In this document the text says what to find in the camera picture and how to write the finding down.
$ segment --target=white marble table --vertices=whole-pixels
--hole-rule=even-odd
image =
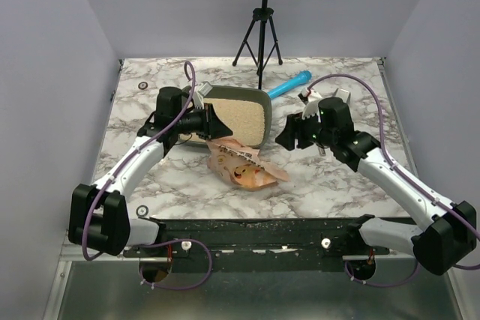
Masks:
[[[232,67],[231,58],[190,58],[198,81],[211,84],[256,87],[257,75],[250,58],[240,58]],[[183,88],[185,58],[128,59],[125,61],[112,114],[97,165],[99,178],[131,146],[137,130],[155,109],[158,89],[173,85]],[[386,144],[402,165],[407,164],[398,127],[383,87],[377,63],[371,58],[290,58],[282,66],[274,61],[264,73],[265,90],[274,88],[309,70],[314,78],[328,73],[350,73],[373,86],[385,113]],[[138,84],[147,82],[146,90]],[[349,79],[330,79],[316,87],[323,96],[337,88],[351,92],[352,118],[358,130],[378,136],[378,117],[374,100],[359,84]],[[140,205],[148,215],[163,219],[205,218],[283,218],[283,217],[358,217],[362,214],[404,216],[402,209],[384,192],[360,174],[352,172],[332,156],[320,157],[316,147],[288,152],[275,144],[285,117],[298,112],[303,104],[298,91],[272,101],[273,122],[268,142],[260,156],[288,171],[291,182],[258,192],[247,192],[225,184],[206,166],[207,149],[175,146],[167,158],[154,166],[129,200],[135,214]]]

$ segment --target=tripod legs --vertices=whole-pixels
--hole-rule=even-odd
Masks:
[[[258,75],[258,89],[262,88],[262,78],[263,78],[263,53],[265,51],[265,28],[267,22],[266,20],[260,21],[260,36],[258,41],[258,68],[256,74]]]
[[[255,59],[254,52],[252,51],[252,48],[250,48],[250,44],[248,43],[248,37],[250,36],[250,33],[252,32],[252,29],[254,28],[256,20],[252,19],[250,26],[248,27],[247,34],[245,34],[243,41],[241,42],[240,49],[237,52],[237,56],[235,57],[235,60],[233,61],[232,65],[235,67],[237,65],[237,61],[240,58],[240,54],[242,53],[243,47],[246,45],[248,48],[248,51],[252,55],[253,61],[255,61],[255,65],[258,66],[257,60]]]
[[[253,18],[248,26],[247,34],[245,34],[243,41],[241,42],[240,49],[237,52],[235,59],[233,60],[232,65],[235,67],[239,61],[239,57],[242,53],[244,46],[246,45],[250,55],[252,56],[253,61],[256,65],[256,74],[258,75],[258,89],[262,88],[262,78],[263,78],[263,69],[269,62],[270,57],[274,50],[277,50],[278,64],[282,65],[284,61],[280,55],[280,47],[278,46],[277,32],[275,31],[275,26],[273,24],[273,9],[267,7],[268,0],[262,0],[262,7],[256,8],[253,10]],[[255,22],[260,22],[260,36],[258,44],[258,57],[255,57],[254,52],[252,51],[250,44],[248,43],[248,37],[254,28]],[[271,35],[273,36],[274,45],[271,48],[270,53],[268,54],[267,60],[264,62],[263,58],[265,55],[265,30],[267,22],[270,23]]]
[[[278,64],[282,65],[284,63],[284,61],[282,60],[282,57],[280,55],[280,47],[278,46],[277,32],[275,31],[275,27],[273,25],[273,16],[270,16],[270,18],[268,18],[268,20],[270,22],[271,35],[273,35],[274,47],[277,49]]]

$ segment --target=crumpled wrapper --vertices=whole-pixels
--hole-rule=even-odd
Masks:
[[[208,168],[226,182],[246,190],[260,190],[276,185],[278,180],[290,180],[284,170],[261,161],[258,150],[241,144],[231,136],[206,143],[211,151]]]

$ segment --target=white wall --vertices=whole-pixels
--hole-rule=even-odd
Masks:
[[[386,67],[420,177],[478,211],[479,61],[480,0],[420,0]],[[480,250],[465,261],[479,262]],[[461,276],[480,319],[480,273]]]
[[[40,319],[119,63],[86,0],[0,9],[0,319]]]
[[[233,57],[261,0],[89,1],[123,57]],[[417,1],[271,0],[270,5],[284,55],[384,56]],[[257,49],[257,34],[252,40]]]

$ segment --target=blue object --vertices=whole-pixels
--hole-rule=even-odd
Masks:
[[[276,97],[280,97],[282,94],[285,94],[297,86],[307,84],[310,79],[312,79],[312,73],[308,70],[304,70],[299,75],[290,79],[288,82],[279,85],[277,88],[273,88],[267,94],[269,95],[270,99],[275,99]]]

